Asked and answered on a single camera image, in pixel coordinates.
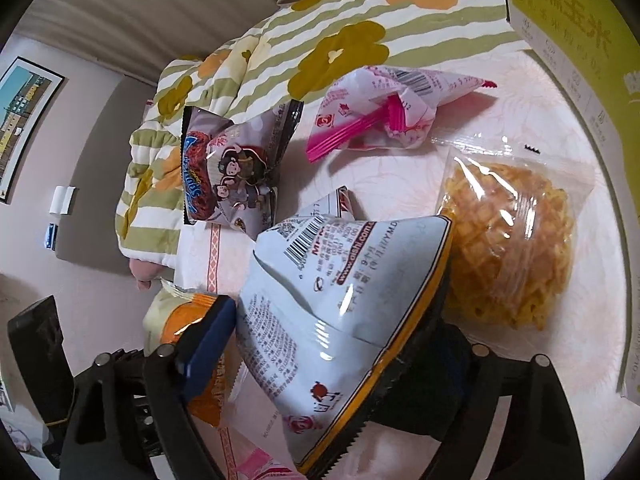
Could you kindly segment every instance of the yellow crispy snack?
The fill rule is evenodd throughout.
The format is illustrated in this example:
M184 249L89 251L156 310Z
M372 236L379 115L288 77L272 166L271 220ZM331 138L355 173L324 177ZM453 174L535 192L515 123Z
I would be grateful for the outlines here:
M567 193L528 168L463 158L439 211L455 220L447 303L482 322L542 330L571 269Z

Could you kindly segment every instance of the barcode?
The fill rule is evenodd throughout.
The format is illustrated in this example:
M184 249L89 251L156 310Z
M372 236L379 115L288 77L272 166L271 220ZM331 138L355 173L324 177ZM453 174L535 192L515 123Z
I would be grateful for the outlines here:
M396 79L403 85L407 85L418 95L428 95L433 92L431 83L420 72L407 72L406 70L394 70Z
M298 269L302 270L302 267L305 266L306 255L311 250L311 246L325 222L326 219L324 217L314 216L285 250L289 260L294 262Z

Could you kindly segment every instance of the pink snack bag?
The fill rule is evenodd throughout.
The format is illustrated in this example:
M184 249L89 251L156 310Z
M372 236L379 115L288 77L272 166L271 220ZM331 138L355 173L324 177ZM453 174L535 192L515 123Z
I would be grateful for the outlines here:
M306 154L311 162L336 148L416 148L436 109L480 87L479 77L393 66L364 66L338 79L324 96Z

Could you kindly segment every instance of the plastic wrapper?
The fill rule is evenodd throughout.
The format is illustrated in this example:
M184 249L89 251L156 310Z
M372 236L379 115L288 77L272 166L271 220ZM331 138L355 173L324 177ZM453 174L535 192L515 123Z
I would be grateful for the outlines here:
M195 107L182 122L186 220L210 221L253 240L274 224L278 167L303 104L290 101L252 120L230 120Z
M145 355L151 354L161 344L177 342L191 324L199 322L205 316L216 298L214 294L184 291L173 283L162 280L162 289L143 319ZM220 423L226 387L225 371L223 354L204 393L188 404L191 415L212 426Z
M426 314L439 315L450 229L442 216L321 215L258 237L240 293L238 346L308 478L321 478L346 451L412 361Z
M447 305L465 317L545 328L573 262L574 227L593 168L458 141L437 212L454 220Z
M481 87L484 79L424 68L365 66L338 79L320 105L306 154L311 162L331 150L416 148L438 106Z

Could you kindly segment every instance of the white snack bag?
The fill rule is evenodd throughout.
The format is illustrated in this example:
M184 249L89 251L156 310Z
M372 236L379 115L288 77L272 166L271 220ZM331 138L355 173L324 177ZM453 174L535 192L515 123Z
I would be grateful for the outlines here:
M320 104L306 146L311 162L332 149L416 148L438 106L480 87L485 79L425 68L364 66L334 82Z
M440 216L323 215L287 219L258 237L238 345L308 478L325 475L410 364L425 313L444 299L450 226Z

